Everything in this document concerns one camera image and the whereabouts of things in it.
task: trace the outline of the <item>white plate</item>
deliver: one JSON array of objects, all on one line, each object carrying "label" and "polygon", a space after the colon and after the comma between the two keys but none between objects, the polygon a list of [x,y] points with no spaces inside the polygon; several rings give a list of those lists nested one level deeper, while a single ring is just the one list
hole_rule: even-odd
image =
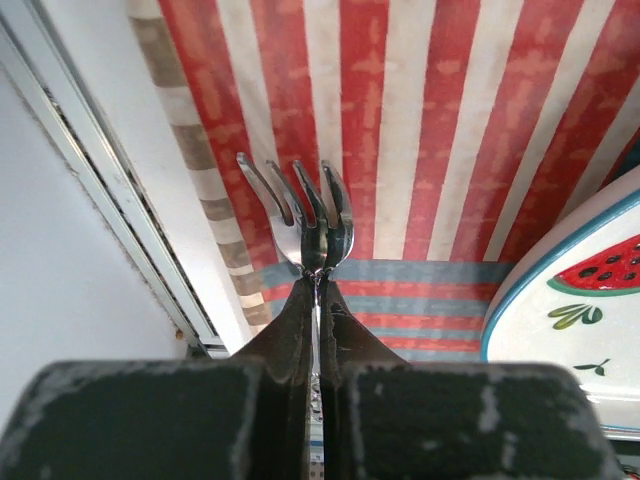
[{"label": "white plate", "polygon": [[489,307],[482,338],[484,360],[564,366],[617,436],[640,436],[640,289],[627,288],[640,286],[636,170],[560,222],[516,265]]}]

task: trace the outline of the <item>metal fork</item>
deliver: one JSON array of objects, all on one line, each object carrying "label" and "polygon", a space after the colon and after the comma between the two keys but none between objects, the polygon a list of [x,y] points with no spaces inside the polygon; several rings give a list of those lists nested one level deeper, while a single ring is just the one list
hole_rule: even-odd
[{"label": "metal fork", "polygon": [[349,194],[336,169],[329,162],[323,161],[322,171],[335,207],[335,215],[331,215],[304,166],[296,160],[293,167],[314,214],[314,218],[310,219],[300,198],[275,162],[268,160],[267,167],[280,196],[247,155],[238,153],[237,161],[267,212],[278,250],[313,284],[311,403],[313,416],[316,420],[321,420],[319,287],[320,282],[347,258],[353,249],[355,235]]}]

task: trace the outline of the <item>blue plate rim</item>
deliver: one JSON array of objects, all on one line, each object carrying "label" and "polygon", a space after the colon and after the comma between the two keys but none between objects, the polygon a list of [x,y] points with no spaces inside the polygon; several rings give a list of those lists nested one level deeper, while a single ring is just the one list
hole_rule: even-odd
[{"label": "blue plate rim", "polygon": [[[575,247],[591,233],[601,229],[612,220],[618,218],[620,215],[623,215],[624,213],[628,212],[638,205],[640,205],[640,189],[634,190],[627,196],[623,197],[621,200],[618,200],[610,207],[600,212],[587,223],[582,225],[575,232],[567,236],[564,240],[562,240],[546,254],[540,257],[529,268],[529,270],[527,270],[520,278],[518,278],[518,280],[514,282],[513,286],[504,294],[500,302],[498,302],[498,304],[496,305],[496,308],[493,310],[493,312],[491,312],[490,317],[485,322],[480,344],[481,361],[489,361],[489,340],[491,339],[491,334],[493,333],[495,326],[500,320],[500,317],[505,312],[507,307],[511,305],[514,298],[519,295],[520,292],[522,292],[522,290],[524,290],[524,288],[529,285],[538,274],[540,274],[545,268],[551,265],[551,263],[557,260],[560,256],[564,255],[573,247]],[[618,427],[613,425],[603,425],[603,427],[640,432],[640,428]]]}]

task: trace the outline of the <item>watermelon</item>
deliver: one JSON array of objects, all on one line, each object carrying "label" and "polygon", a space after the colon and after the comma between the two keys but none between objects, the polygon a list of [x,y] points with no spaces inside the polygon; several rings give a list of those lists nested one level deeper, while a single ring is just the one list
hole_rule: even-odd
[{"label": "watermelon", "polygon": [[558,273],[547,284],[584,297],[612,297],[640,292],[640,235]]}]

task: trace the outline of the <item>metal frame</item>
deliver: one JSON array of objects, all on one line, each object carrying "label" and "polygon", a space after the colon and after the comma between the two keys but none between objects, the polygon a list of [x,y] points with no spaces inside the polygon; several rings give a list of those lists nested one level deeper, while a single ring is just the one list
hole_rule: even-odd
[{"label": "metal frame", "polygon": [[134,183],[124,152],[43,18],[35,2],[0,5],[1,63],[187,341],[207,351],[213,346],[219,355],[222,341]]}]

